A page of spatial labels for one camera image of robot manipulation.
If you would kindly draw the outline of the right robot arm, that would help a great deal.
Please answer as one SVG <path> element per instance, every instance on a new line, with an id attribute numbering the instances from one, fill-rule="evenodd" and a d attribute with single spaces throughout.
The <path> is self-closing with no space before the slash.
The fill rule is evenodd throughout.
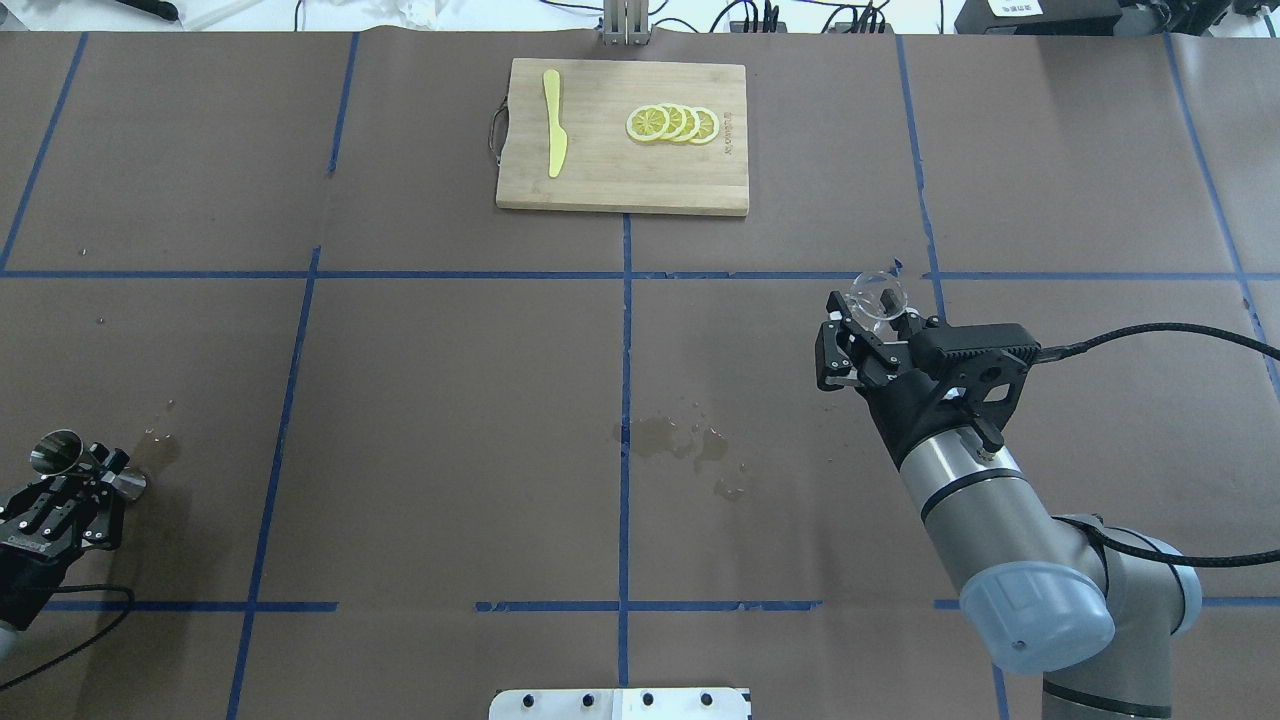
<path id="1" fill-rule="evenodd" d="M 817 387 L 865 401 L 992 664 L 1041 678 L 1044 719 L 1170 719 L 1172 642 L 1201 583 L 1171 546 L 1041 502 L 1004 437 L 1041 345 L 1019 324 L 950 325 L 882 300 L 893 341 L 829 295 Z"/>

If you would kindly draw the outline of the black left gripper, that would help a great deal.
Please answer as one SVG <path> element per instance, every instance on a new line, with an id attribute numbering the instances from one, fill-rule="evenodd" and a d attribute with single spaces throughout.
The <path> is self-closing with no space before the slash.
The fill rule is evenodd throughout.
<path id="1" fill-rule="evenodd" d="M 3 496 L 1 620 L 14 632 L 29 629 L 88 550 L 120 546 L 128 459 L 101 443 L 88 456 L 91 474 L 45 475 Z"/>

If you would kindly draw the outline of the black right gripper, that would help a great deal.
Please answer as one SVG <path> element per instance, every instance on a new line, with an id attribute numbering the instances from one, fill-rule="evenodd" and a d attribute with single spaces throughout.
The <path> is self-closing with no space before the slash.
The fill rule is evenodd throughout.
<path id="1" fill-rule="evenodd" d="M 937 380 L 915 368 L 906 343 L 925 329 L 925 318 L 908 306 L 904 291 L 882 291 L 879 304 L 886 315 L 878 320 L 882 342 L 869 345 L 872 333 L 856 319 L 845 293 L 829 293 L 827 319 L 815 337 L 815 386 L 819 391 L 855 389 L 900 469 L 914 447 L 940 432 L 916 428 Z"/>

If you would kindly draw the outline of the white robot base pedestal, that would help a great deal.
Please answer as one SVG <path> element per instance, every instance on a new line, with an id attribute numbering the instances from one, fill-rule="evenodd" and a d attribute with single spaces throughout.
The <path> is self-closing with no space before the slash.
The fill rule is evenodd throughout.
<path id="1" fill-rule="evenodd" d="M 509 689 L 489 719 L 751 719 L 748 689 L 732 687 Z"/>

